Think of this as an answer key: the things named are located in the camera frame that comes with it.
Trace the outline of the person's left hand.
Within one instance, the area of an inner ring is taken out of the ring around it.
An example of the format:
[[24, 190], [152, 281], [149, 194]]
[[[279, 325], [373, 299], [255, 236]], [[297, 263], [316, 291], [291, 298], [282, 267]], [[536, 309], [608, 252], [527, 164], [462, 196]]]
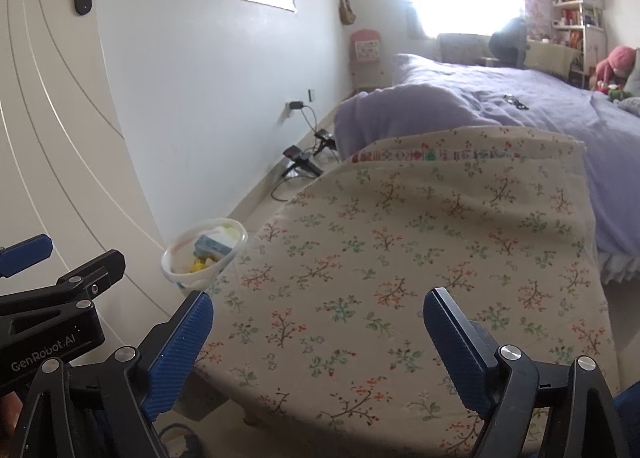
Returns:
[[15, 431], [17, 421], [20, 419], [23, 403], [14, 393], [6, 394], [0, 402], [0, 416], [2, 428], [6, 434], [12, 435]]

